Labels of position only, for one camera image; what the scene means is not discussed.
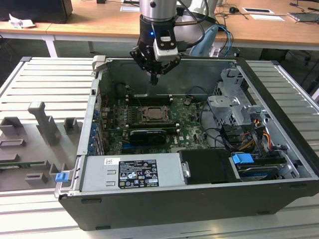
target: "blue cable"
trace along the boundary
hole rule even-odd
[[[226,54],[225,54],[225,57],[226,57],[226,56],[227,56],[227,54],[228,54],[228,52],[229,52],[229,50],[230,50],[230,46],[231,46],[231,38],[230,38],[230,34],[229,34],[229,31],[228,31],[228,30],[226,30],[226,29],[225,29],[222,25],[218,25],[218,26],[226,32],[226,34],[227,34],[227,36],[228,36],[228,39],[229,39],[228,49],[227,49],[227,52],[226,52]]]

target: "blue latch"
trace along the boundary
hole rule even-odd
[[[57,173],[55,176],[55,181],[57,183],[68,182],[69,181],[69,173]]]
[[[234,163],[254,163],[254,159],[250,153],[235,153],[232,156]]]

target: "warning label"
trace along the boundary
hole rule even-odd
[[[158,187],[156,160],[120,161],[119,188]]]

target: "desk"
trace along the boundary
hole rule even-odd
[[[293,0],[228,0],[228,4],[235,4],[241,13],[247,13],[242,8],[266,8],[272,10],[276,15],[287,15],[288,12],[301,12],[300,9],[290,6]],[[315,2],[299,1],[299,7],[318,8]],[[229,12],[229,6],[216,8],[215,12]],[[254,20],[250,15],[229,15],[226,19],[227,28],[234,35],[233,46],[276,48],[295,50],[319,50],[319,25],[296,23],[290,16],[281,16],[285,21]],[[217,20],[223,24],[223,19],[218,16]]]
[[[300,12],[290,6],[290,0],[228,0],[229,4],[242,7],[269,8],[275,14]],[[139,36],[139,17],[137,12],[120,12],[121,4],[109,2],[96,4],[94,0],[72,0],[73,14],[66,24],[37,23],[37,28],[14,29],[7,22],[0,22],[0,34],[5,38],[40,39],[46,42],[51,57],[59,56],[54,46],[55,40],[89,41],[93,51],[94,41],[101,42],[136,42]],[[314,2],[299,2],[300,7],[317,8]],[[296,50],[319,50],[319,26],[317,24],[295,23],[289,16],[285,21],[254,20],[246,15],[230,15],[226,19],[228,29],[234,35],[233,46],[276,48]],[[219,32],[215,46],[221,46],[226,40],[225,33]]]

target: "gray floor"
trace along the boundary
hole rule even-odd
[[[129,51],[134,46],[133,43],[105,43],[94,42],[95,54],[89,53],[87,42],[79,41],[57,41],[56,42],[61,57],[93,57],[97,55],[107,56],[129,56]],[[258,48],[232,48],[231,52],[240,51],[240,56],[247,60],[258,60],[262,49]],[[308,71],[319,59],[319,52],[311,52],[311,60],[305,66],[305,53],[300,51],[289,51],[286,59],[281,62],[285,70],[300,83]],[[44,41],[13,39],[9,44],[2,44],[0,49],[0,84],[2,84],[22,56],[49,57]],[[306,88],[312,80],[319,75],[319,64],[308,75],[303,87]]]

